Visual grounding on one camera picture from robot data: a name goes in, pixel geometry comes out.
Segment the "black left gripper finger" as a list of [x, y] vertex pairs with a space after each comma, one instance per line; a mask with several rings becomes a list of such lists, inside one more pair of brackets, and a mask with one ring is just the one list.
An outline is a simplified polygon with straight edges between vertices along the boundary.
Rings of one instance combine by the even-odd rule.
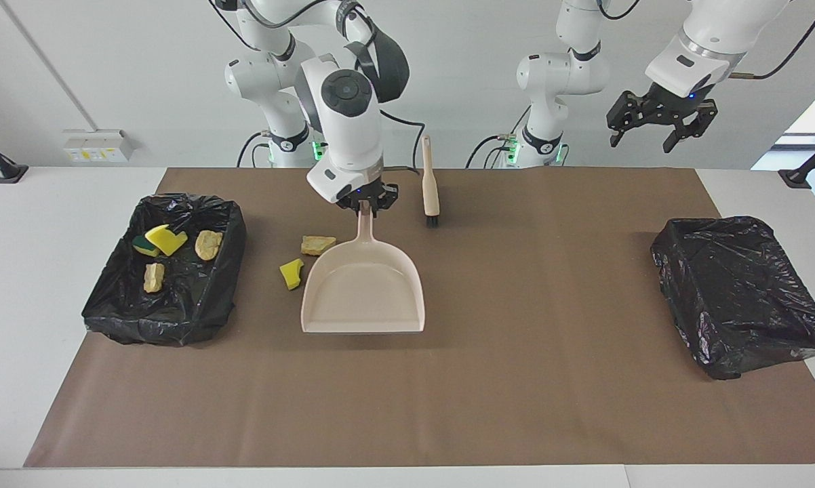
[[690, 137], [701, 137], [708, 130], [709, 125], [717, 115], [717, 105], [714, 100], [705, 100], [690, 111], [674, 110], [671, 112], [673, 130], [664, 141], [664, 152], [670, 153], [678, 142]]
[[637, 129], [652, 121], [652, 99], [646, 94], [637, 96], [624, 91], [618, 96], [606, 115], [607, 127], [612, 130], [610, 145], [616, 148], [628, 130]]

